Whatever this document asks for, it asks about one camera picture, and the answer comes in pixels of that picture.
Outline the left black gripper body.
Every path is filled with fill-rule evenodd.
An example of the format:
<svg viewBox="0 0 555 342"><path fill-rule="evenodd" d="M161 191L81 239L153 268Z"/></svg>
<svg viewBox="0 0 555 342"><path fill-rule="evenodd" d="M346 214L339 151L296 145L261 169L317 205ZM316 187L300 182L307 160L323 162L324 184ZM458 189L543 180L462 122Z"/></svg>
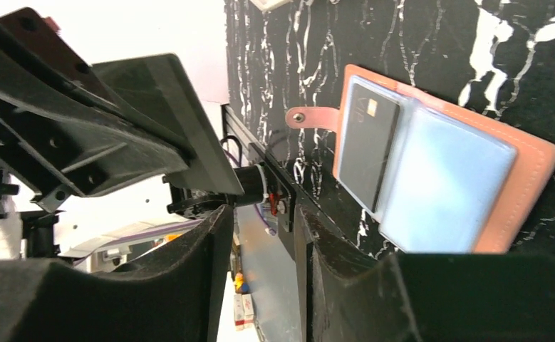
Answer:
<svg viewBox="0 0 555 342"><path fill-rule="evenodd" d="M36 11L0 17L0 168L52 212L189 167L186 139L104 84Z"/></svg>

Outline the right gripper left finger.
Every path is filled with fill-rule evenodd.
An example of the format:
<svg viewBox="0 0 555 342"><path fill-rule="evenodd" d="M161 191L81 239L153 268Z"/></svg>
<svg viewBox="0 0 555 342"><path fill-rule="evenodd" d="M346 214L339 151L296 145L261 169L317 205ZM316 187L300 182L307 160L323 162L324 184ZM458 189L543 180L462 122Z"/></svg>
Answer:
<svg viewBox="0 0 555 342"><path fill-rule="evenodd" d="M0 341L216 341L233 228L224 204L112 272L0 260Z"/></svg>

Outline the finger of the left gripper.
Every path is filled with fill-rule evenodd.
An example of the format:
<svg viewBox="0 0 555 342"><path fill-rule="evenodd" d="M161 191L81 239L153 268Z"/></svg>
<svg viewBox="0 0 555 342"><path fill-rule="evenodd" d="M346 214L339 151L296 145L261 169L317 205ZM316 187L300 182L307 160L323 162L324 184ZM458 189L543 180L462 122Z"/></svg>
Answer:
<svg viewBox="0 0 555 342"><path fill-rule="evenodd" d="M132 123L178 146L188 168L167 174L179 188L241 195L232 169L181 60L173 53L93 65L116 103L137 111Z"/></svg>

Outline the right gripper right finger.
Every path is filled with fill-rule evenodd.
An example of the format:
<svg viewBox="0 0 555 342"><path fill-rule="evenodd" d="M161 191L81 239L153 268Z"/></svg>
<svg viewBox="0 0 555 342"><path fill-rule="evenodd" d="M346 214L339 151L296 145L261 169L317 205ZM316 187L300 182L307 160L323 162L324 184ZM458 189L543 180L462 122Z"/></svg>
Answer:
<svg viewBox="0 0 555 342"><path fill-rule="evenodd" d="M306 207L294 223L303 341L555 341L550 256L375 260Z"/></svg>

